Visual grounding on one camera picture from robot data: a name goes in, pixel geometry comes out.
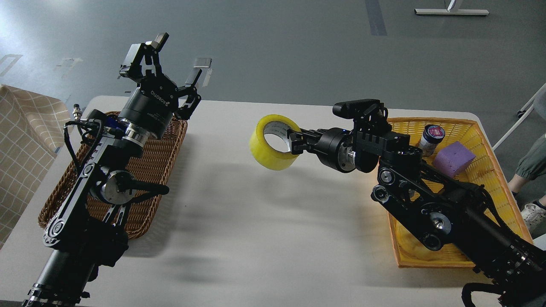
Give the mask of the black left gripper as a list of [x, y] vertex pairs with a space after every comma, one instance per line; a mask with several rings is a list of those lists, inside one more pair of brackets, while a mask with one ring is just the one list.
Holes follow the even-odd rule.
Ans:
[[[185, 85], [178, 88], [163, 74], [159, 52], [168, 38], [169, 34], [164, 32], [153, 41], [132, 44], [119, 70], [119, 76], [138, 84], [119, 118], [144, 128], [156, 139], [164, 135], [173, 113], [178, 120], [189, 120], [201, 102], [197, 92], [201, 68], [193, 68]], [[185, 102], [179, 106], [178, 98], [183, 97]]]

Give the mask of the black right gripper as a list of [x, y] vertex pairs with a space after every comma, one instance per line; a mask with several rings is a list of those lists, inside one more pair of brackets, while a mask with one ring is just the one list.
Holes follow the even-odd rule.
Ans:
[[349, 173], [356, 169], [354, 152], [352, 150], [352, 136], [348, 130], [334, 127], [329, 130], [287, 130], [292, 155], [301, 155], [304, 151], [316, 154], [320, 162], [342, 173]]

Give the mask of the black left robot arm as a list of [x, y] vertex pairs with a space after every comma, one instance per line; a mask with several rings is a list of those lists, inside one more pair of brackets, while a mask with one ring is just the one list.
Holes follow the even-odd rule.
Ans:
[[23, 307], [74, 307], [88, 298], [84, 287], [99, 267], [115, 266], [128, 249], [130, 207], [168, 194], [166, 185], [138, 180], [127, 170], [150, 138], [162, 138], [173, 118], [189, 120], [201, 101], [201, 68], [193, 68], [184, 86], [162, 72], [159, 55], [168, 38], [164, 32], [131, 45], [119, 75], [136, 82], [136, 89], [119, 116], [94, 109], [83, 119], [74, 105], [74, 120], [63, 131], [76, 180], [45, 227], [43, 244], [52, 253]]

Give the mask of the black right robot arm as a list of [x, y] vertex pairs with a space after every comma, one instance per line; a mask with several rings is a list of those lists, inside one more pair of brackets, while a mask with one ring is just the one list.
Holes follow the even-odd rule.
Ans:
[[516, 235], [500, 218], [483, 185], [460, 182], [422, 159], [410, 137], [392, 131], [388, 109], [377, 99], [336, 103], [333, 114], [353, 130], [289, 128], [289, 148], [318, 156], [343, 173], [378, 169], [371, 198], [379, 202], [427, 249], [456, 246], [491, 283], [462, 288], [466, 307], [473, 292], [499, 295], [503, 307], [545, 305], [545, 251]]

